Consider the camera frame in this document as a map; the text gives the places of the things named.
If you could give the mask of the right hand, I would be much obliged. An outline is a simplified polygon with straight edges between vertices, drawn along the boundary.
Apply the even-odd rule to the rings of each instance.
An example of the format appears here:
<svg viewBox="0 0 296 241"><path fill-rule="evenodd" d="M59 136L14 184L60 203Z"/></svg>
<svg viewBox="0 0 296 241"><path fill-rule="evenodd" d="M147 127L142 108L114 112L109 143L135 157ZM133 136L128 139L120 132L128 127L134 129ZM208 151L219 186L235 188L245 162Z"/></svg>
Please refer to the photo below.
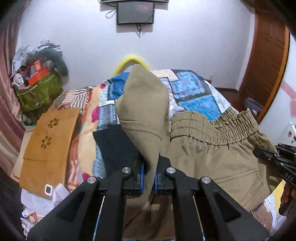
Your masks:
<svg viewBox="0 0 296 241"><path fill-rule="evenodd" d="M279 214L286 216L295 203L295 186L286 182L280 198Z"/></svg>

